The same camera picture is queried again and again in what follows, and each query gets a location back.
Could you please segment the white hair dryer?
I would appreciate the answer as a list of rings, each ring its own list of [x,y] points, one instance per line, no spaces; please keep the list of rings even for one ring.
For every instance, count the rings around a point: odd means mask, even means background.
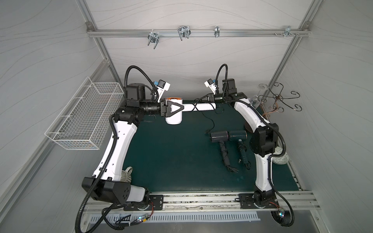
[[[169,125],[177,125],[182,122],[184,112],[213,111],[215,103],[183,103],[182,98],[166,98],[165,119]]]

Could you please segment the black hair dryer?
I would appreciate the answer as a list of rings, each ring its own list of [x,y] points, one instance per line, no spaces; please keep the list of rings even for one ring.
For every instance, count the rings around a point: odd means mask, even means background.
[[[237,173],[238,169],[231,166],[228,150],[226,147],[226,142],[229,140],[229,135],[227,131],[219,131],[210,133],[210,140],[212,143],[218,143],[220,147],[220,152],[222,155],[222,162],[229,172]]]

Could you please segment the green hair dryer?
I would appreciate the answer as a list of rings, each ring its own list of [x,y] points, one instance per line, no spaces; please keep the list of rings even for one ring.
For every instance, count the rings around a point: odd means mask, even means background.
[[[228,138],[230,141],[237,142],[237,149],[240,154],[239,163],[242,163],[247,170],[251,169],[251,163],[247,157],[247,146],[245,140],[247,139],[247,132],[245,130],[229,131]]]

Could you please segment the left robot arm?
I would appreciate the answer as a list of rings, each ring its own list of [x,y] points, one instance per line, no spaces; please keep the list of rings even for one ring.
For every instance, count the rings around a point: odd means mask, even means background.
[[[146,99],[144,84],[128,83],[129,73],[132,70],[139,71],[151,84],[151,99]],[[144,208],[150,205],[149,191],[144,187],[132,185],[130,181],[125,182],[122,178],[122,166],[130,143],[144,116],[160,115],[170,118],[172,120],[170,124],[181,123],[182,111],[185,108],[182,99],[161,99],[163,92],[168,88],[167,82],[163,80],[153,82],[138,66],[131,65],[127,69],[123,84],[124,101],[108,118],[112,130],[111,145],[107,147],[102,163],[94,174],[85,177],[82,182],[86,195],[75,219],[75,232],[82,231],[83,212],[90,198],[109,203],[110,206],[103,209],[99,220],[88,230],[89,233],[94,232],[103,221],[107,221],[106,217],[111,210],[124,208],[129,204]]]

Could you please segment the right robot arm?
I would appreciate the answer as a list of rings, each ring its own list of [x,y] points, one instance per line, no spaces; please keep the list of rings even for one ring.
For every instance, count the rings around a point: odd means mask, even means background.
[[[218,79],[208,80],[205,85],[213,91],[208,96],[209,102],[230,104],[253,130],[249,146],[254,153],[256,165],[255,190],[251,198],[254,206],[264,209],[270,204],[275,205],[276,197],[290,205],[276,190],[272,179],[273,158],[281,157],[286,152],[286,144],[278,125],[269,123],[253,107],[246,95],[237,91],[234,79],[229,79],[227,75],[222,81],[222,91],[219,91]]]

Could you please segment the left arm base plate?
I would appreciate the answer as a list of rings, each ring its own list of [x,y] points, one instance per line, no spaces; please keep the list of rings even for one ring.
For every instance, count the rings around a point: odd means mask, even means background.
[[[129,203],[124,206],[124,211],[160,211],[163,209],[164,196],[151,194],[145,197],[143,202],[140,203]]]

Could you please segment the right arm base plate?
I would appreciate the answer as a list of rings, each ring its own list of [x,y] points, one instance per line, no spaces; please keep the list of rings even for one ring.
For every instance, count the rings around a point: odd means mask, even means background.
[[[235,198],[235,202],[240,204],[240,209],[277,209],[279,207],[275,196],[266,197],[259,192],[241,193]]]

